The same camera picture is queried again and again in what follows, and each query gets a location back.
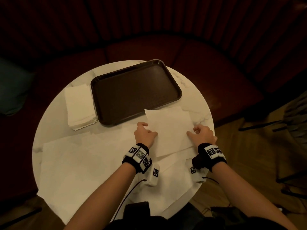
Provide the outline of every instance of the red leather bench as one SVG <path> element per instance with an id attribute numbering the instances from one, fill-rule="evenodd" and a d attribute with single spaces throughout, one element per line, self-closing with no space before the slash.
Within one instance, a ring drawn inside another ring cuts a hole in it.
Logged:
<path id="1" fill-rule="evenodd" d="M 114 61 L 161 59 L 205 97 L 216 125 L 307 67 L 302 0 L 0 0 L 0 54 L 33 69 L 24 107 L 0 119 L 0 201 L 36 193 L 32 143 L 53 98 Z"/>

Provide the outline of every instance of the forearm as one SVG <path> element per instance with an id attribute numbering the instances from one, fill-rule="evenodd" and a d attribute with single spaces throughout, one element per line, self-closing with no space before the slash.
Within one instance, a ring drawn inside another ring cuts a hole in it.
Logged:
<path id="1" fill-rule="evenodd" d="M 290 220 L 269 200 L 241 178 L 226 163 L 219 162 L 212 167 L 214 177 L 232 205 L 248 217 L 256 216 L 272 220 L 289 230 L 297 230 Z"/>
<path id="2" fill-rule="evenodd" d="M 81 205 L 65 230 L 102 230 L 109 224 L 135 177 L 135 168 L 123 163 Z"/>

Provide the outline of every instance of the person's left forearm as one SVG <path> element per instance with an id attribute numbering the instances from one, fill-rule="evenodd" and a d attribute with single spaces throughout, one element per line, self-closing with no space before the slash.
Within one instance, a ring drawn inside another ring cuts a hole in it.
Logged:
<path id="1" fill-rule="evenodd" d="M 102 230 L 111 221 L 135 177 L 135 168 L 123 163 L 81 205 L 64 230 Z"/>

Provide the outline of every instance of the tray rim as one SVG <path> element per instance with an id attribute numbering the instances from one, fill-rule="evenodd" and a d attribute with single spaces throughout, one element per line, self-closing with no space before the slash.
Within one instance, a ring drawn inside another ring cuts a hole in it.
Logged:
<path id="1" fill-rule="evenodd" d="M 117 74 L 118 72 L 122 71 L 122 70 L 127 70 L 131 67 L 135 67 L 135 66 L 140 66 L 142 64 L 148 64 L 148 63 L 152 63 L 152 62 L 157 62 L 157 64 L 159 63 L 162 63 L 162 65 L 165 67 L 165 71 L 166 71 L 166 74 L 167 76 L 169 77 L 171 83 L 173 84 L 174 88 L 177 90 L 178 92 L 178 98 L 172 100 L 172 101 L 169 101 L 169 102 L 166 102 L 166 103 L 163 103 L 163 104 L 160 104 L 159 106 L 155 106 L 153 107 L 153 109 L 156 109 L 158 107 L 161 107 L 161 106 L 164 106 L 164 105 L 167 105 L 167 104 L 170 104 L 172 102 L 175 102 L 177 100 L 179 100 L 181 97 L 182 97 L 182 90 L 181 88 L 179 87 L 179 85 L 177 84 L 177 82 L 175 81 L 174 77 L 172 76 L 172 74 L 170 73 L 170 71 L 168 70 L 167 66 L 164 64 L 164 62 L 162 60 L 159 60 L 159 59 L 153 59 L 153 60 L 148 60 L 148 61 L 145 61 L 145 62 L 142 62 L 142 63 L 139 63 L 139 64 L 136 64 L 136 65 L 131 65 L 129 67 L 126 67 L 126 68 L 122 68 L 122 69 L 118 69 L 116 71 L 113 71 L 113 72 L 109 72 L 109 73 L 106 73 L 106 74 L 102 74 L 102 75 L 99 75 L 97 77 L 94 77 L 91 81 L 91 91 L 92 91 L 92 96 L 93 96 L 93 101 L 94 101 L 94 107 L 95 107 L 95 110 L 96 110 L 96 113 L 97 113 L 97 118 L 99 120 L 99 122 L 102 124 L 102 125 L 105 125 L 105 126 L 114 126 L 114 125 L 117 125 L 117 124 L 120 124 L 120 123 L 123 123 L 129 119 L 133 119 L 135 117 L 138 117 L 138 116 L 141 116 L 143 114 L 145 114 L 145 111 L 141 111 L 141 112 L 138 112 L 138 113 L 135 113 L 131 116 L 127 116 L 119 121 L 116 121 L 116 122 L 108 122 L 108 121 L 103 121 L 103 119 L 101 118 L 102 117 L 102 114 L 100 111 L 97 110 L 96 108 L 96 105 L 98 105 L 98 97 L 96 95 L 96 93 L 94 92 L 94 84 L 97 82 L 97 80 L 102 80 L 102 79 L 106 79 L 106 78 L 109 78 L 109 77 L 113 77 L 113 76 L 117 76 L 117 75 L 121 75 L 121 73 Z"/>

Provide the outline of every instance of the person's left hand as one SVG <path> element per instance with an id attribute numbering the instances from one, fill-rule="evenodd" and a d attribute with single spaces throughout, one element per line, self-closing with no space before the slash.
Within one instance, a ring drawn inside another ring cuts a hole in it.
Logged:
<path id="1" fill-rule="evenodd" d="M 158 135 L 158 133 L 152 132 L 150 130 L 146 130 L 145 127 L 148 126 L 148 123 L 138 122 L 138 127 L 134 132 L 136 143 L 142 143 L 150 148 L 154 142 L 154 139 Z"/>

